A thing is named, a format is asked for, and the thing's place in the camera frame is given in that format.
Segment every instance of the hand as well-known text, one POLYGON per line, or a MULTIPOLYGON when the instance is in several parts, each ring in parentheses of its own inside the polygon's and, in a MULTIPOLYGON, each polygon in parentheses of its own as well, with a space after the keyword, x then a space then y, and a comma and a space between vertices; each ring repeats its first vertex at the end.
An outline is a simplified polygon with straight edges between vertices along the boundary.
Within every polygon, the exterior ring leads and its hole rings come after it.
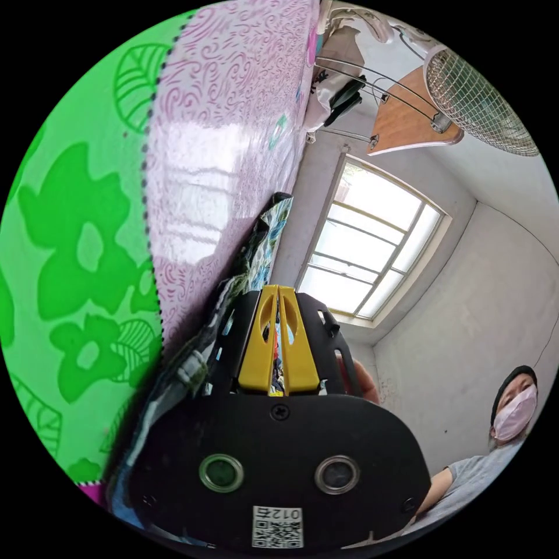
MULTIPOLYGON (((349 385, 348 372, 346 371, 344 361, 342 360, 341 355, 338 355, 337 359, 339 369, 342 373, 342 378, 344 379, 345 391, 348 394, 351 394, 351 386, 349 385)), ((359 361, 357 361, 356 359, 353 360, 353 366, 357 375, 357 382, 359 383, 359 387, 361 388, 361 392, 363 393, 363 398, 380 406, 380 397, 378 395, 378 390, 373 382, 371 375, 367 372, 365 367, 363 367, 363 365, 361 365, 361 363, 359 363, 359 361)))

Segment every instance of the window frame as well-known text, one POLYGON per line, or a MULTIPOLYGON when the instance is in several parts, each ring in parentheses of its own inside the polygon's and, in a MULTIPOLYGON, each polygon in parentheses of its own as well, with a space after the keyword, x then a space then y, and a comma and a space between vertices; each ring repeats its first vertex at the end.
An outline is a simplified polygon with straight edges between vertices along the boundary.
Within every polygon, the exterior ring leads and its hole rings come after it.
POLYGON ((335 274, 335 275, 341 275, 343 277, 353 279, 354 281, 359 281, 359 282, 369 284, 371 286, 370 289, 369 289, 369 292, 367 293, 365 298, 361 301, 359 307, 355 310, 354 313, 349 313, 349 312, 346 312, 346 311, 333 309, 333 308, 330 308, 330 311, 335 313, 335 314, 346 316, 346 317, 349 317, 349 318, 352 318, 352 319, 359 319, 359 320, 366 320, 366 321, 369 321, 369 322, 373 322, 375 320, 375 318, 383 311, 383 309, 386 307, 386 305, 390 302, 390 300, 394 297, 394 295, 398 292, 399 288, 406 282, 406 280, 411 275, 411 273, 413 272, 413 270, 416 267, 416 265, 418 264, 418 262, 420 262, 422 256, 424 255, 427 248, 430 246, 430 244, 433 240, 433 237, 435 236, 435 234, 439 230, 440 225, 441 225, 441 223, 442 223, 442 221, 445 217, 446 217, 446 213, 441 208, 439 208, 431 200, 429 200, 426 196, 422 195, 417 190, 414 190, 413 188, 411 188, 407 184, 398 180, 396 177, 383 172, 382 170, 378 169, 377 167, 375 167, 373 165, 370 165, 370 164, 368 164, 368 163, 366 163, 366 162, 364 162, 360 159, 357 159, 356 157, 353 157, 353 156, 349 155, 347 153, 347 151, 343 151, 340 154, 340 157, 338 159, 338 163, 336 165, 336 170, 335 170, 335 173, 334 173, 334 178, 333 178, 332 184, 330 186, 330 190, 329 190, 329 193, 328 193, 328 196, 327 196, 326 203, 325 203, 325 205, 323 207, 323 210, 320 214, 319 221, 318 221, 318 223, 316 225, 316 228, 314 230, 314 235, 313 235, 312 241, 311 241, 311 243, 309 245, 309 248, 307 250, 307 253, 306 253, 306 256, 305 256, 305 263, 301 267, 301 270, 300 270, 299 275, 297 277, 297 281, 295 282, 295 291, 299 290, 299 288, 301 286, 301 283, 303 282, 303 279, 305 277, 306 271, 309 267, 310 268, 315 268, 315 269, 318 269, 318 270, 328 271, 329 273, 332 273, 332 274, 335 274), (379 218, 375 215, 369 214, 368 212, 366 212, 364 210, 361 210, 360 208, 356 208, 354 206, 350 206, 348 204, 344 204, 343 202, 338 202, 338 201, 335 200, 335 196, 336 196, 336 193, 338 191, 339 183, 342 179, 342 175, 344 173, 344 169, 345 169, 345 166, 346 166, 347 163, 349 163, 351 165, 354 165, 356 167, 361 167, 362 169, 364 169, 367 172, 374 173, 374 174, 382 177, 383 179, 391 182, 395 186, 397 186, 399 188, 402 188, 403 190, 405 190, 406 192, 408 192, 409 194, 411 194, 415 198, 419 199, 420 204, 418 206, 418 209, 416 210, 416 213, 415 213, 415 215, 413 217, 413 220, 410 223, 409 228, 408 228, 407 231, 405 231, 404 229, 401 229, 400 227, 397 227, 396 225, 393 225, 393 224, 391 224, 391 223, 389 223, 389 222, 387 222, 387 221, 385 221, 385 220, 383 220, 383 219, 381 219, 381 218, 379 218), (362 230, 358 227, 355 227, 351 224, 346 224, 346 223, 343 223, 341 221, 333 220, 332 218, 328 218, 328 213, 330 212, 330 208, 333 205, 336 205, 336 206, 339 206, 339 207, 342 207, 342 208, 346 208, 347 210, 350 210, 350 211, 355 211, 355 212, 357 212, 361 215, 364 215, 368 218, 371 218, 371 219, 377 221, 378 223, 388 225, 389 227, 395 229, 396 231, 399 231, 399 232, 403 233, 404 236, 400 240, 400 243, 396 244, 393 241, 390 241, 388 239, 384 239, 383 237, 380 237, 380 236, 375 235, 373 233, 370 233, 368 231, 364 231, 364 230, 362 230), (396 261, 396 259, 398 258, 402 249, 404 248, 404 246, 405 246, 406 242, 408 241, 409 237, 411 236, 411 233, 413 232, 415 226, 417 225, 417 223, 419 221, 419 218, 420 218, 425 206, 429 206, 434 211, 437 212, 437 214, 438 214, 437 221, 435 222, 435 226, 433 227, 433 230, 431 231, 429 237, 427 237, 427 240, 423 244, 423 246, 422 246, 421 250, 419 251, 418 255, 415 257, 414 261, 409 266, 407 272, 402 272, 402 270, 398 270, 397 268, 394 268, 393 264, 396 261), (380 270, 380 271, 379 270, 372 270, 371 268, 366 268, 365 266, 360 266, 358 264, 354 264, 353 262, 349 262, 349 261, 346 261, 346 260, 343 260, 343 259, 340 259, 340 258, 337 258, 337 257, 332 257, 328 254, 316 252, 316 246, 318 244, 320 235, 322 234, 322 231, 323 231, 324 226, 325 226, 327 221, 330 221, 332 223, 341 224, 345 227, 350 227, 350 228, 355 229, 357 231, 360 231, 360 232, 362 232, 366 235, 369 235, 369 236, 372 236, 374 238, 380 239, 383 242, 386 242, 386 243, 389 243, 389 244, 395 246, 395 250, 392 253, 392 255, 390 256, 390 258, 388 259, 388 261, 385 263, 383 269, 380 270), (333 270, 329 270, 327 268, 318 266, 316 264, 311 264, 310 259, 313 257, 313 255, 324 256, 324 257, 330 258, 332 260, 336 260, 338 262, 342 262, 344 264, 348 264, 350 266, 354 266, 354 267, 361 268, 363 270, 369 271, 371 273, 378 274, 378 276, 374 280, 374 282, 370 282, 370 281, 365 281, 363 279, 355 278, 353 276, 348 275, 347 273, 336 272, 336 271, 333 271, 333 270), (386 298, 386 300, 383 302, 383 304, 374 312, 374 314, 371 317, 365 317, 365 316, 358 315, 360 310, 367 303, 369 298, 372 296, 373 292, 378 288, 380 282, 384 279, 384 277, 386 276, 386 274, 390 270, 394 270, 398 274, 402 275, 402 278, 400 279, 398 285, 394 288, 394 290, 389 295, 389 297, 386 298))

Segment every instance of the window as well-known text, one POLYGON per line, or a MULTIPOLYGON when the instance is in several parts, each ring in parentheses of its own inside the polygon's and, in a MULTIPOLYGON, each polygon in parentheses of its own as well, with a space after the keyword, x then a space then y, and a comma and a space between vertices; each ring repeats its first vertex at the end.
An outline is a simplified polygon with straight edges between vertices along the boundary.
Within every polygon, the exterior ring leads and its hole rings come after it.
POLYGON ((413 270, 442 218, 420 194, 345 157, 298 291, 333 312, 372 320, 413 270))

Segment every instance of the gray t-shirt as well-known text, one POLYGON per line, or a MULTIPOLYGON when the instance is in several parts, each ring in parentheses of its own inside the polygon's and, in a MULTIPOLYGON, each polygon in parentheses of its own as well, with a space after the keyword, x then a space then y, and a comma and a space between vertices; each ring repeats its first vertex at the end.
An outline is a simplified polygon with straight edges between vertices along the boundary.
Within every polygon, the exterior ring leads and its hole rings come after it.
POLYGON ((448 466, 452 473, 452 485, 443 498, 418 516, 417 520, 402 532, 402 535, 424 528, 466 506, 505 469, 522 443, 523 439, 520 439, 495 448, 487 456, 474 456, 448 466))

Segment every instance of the pink patterned fabric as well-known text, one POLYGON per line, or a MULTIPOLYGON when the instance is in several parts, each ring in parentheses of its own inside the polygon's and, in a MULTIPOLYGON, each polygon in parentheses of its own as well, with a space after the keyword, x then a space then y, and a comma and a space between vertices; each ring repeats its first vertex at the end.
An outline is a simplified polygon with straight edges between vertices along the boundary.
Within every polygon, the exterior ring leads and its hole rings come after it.
POLYGON ((208 295, 270 196, 293 188, 318 14, 318 0, 211 5, 168 57, 146 159, 167 355, 198 329, 208 295))

